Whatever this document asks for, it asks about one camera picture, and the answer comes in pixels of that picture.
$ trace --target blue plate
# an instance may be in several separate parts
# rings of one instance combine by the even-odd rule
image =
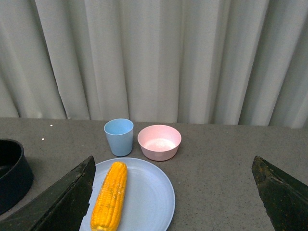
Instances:
[[[111,164],[122,161],[128,167],[122,218],[117,231],[166,231],[175,209],[175,194],[167,175],[150,162],[116,158],[96,165],[90,206],[80,231],[91,231],[90,219],[96,198]]]

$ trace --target white curtain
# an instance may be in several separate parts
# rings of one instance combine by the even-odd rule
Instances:
[[[308,127],[308,1],[2,0],[0,116]]]

